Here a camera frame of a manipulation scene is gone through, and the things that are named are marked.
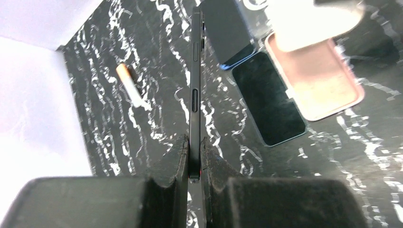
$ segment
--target black smartphone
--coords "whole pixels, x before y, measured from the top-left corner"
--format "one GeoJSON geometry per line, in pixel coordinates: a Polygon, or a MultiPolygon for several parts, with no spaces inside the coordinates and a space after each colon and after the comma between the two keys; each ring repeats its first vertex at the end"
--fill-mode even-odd
{"type": "Polygon", "coordinates": [[[258,52],[232,70],[232,76],[264,143],[275,146],[306,131],[305,120],[266,53],[258,52]]]}
{"type": "Polygon", "coordinates": [[[200,80],[201,52],[204,49],[203,14],[199,7],[192,12],[191,30],[192,68],[190,72],[190,122],[189,122],[189,180],[197,183],[200,179],[200,80]]]}
{"type": "Polygon", "coordinates": [[[204,0],[200,8],[207,37],[221,69],[231,69],[256,52],[234,0],[204,0]]]}

